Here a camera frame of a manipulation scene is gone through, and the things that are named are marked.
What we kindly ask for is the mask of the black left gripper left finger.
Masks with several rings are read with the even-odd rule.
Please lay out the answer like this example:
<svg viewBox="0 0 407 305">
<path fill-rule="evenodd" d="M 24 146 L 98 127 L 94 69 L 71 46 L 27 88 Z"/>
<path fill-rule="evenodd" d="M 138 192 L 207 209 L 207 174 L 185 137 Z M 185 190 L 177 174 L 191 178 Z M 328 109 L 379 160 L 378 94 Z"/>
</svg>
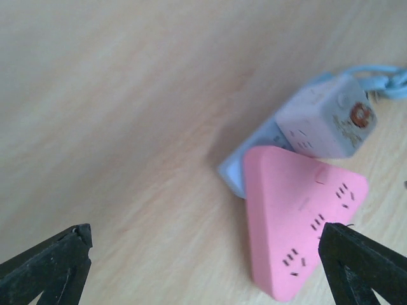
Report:
<svg viewBox="0 0 407 305">
<path fill-rule="evenodd" d="M 89 223 L 71 226 L 1 264 L 1 304 L 78 304 L 90 270 Z"/>
</svg>

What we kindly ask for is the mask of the white cube plug red pattern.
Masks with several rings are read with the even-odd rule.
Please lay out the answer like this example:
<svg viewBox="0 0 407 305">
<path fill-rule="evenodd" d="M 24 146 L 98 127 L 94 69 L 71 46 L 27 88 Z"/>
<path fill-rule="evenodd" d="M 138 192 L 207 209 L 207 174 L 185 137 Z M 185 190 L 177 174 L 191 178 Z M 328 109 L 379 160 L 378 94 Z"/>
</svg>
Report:
<svg viewBox="0 0 407 305">
<path fill-rule="evenodd" d="M 350 75 L 302 88 L 275 120 L 297 153 L 327 159 L 353 156 L 378 121 L 365 91 Z"/>
</svg>

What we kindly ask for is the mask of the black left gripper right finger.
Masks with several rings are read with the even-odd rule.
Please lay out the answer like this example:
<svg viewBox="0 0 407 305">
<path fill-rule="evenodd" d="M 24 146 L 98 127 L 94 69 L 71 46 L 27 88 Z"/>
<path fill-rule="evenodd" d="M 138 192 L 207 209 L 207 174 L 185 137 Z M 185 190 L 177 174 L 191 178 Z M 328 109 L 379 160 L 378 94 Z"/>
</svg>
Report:
<svg viewBox="0 0 407 305">
<path fill-rule="evenodd" d="M 340 223 L 327 222 L 319 257 L 336 304 L 406 304 L 406 257 Z"/>
</svg>

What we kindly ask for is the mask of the pink triangular power strip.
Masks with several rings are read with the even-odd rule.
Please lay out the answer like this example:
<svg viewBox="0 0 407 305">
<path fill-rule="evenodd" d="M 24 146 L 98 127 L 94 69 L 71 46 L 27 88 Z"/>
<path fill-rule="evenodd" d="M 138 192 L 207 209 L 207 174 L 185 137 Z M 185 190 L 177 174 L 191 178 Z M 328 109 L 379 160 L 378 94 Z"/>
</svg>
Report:
<svg viewBox="0 0 407 305">
<path fill-rule="evenodd" d="M 275 146 L 244 156 L 252 278 L 273 299 L 288 302 L 321 263 L 327 222 L 348 224 L 368 195 L 352 172 Z"/>
</svg>

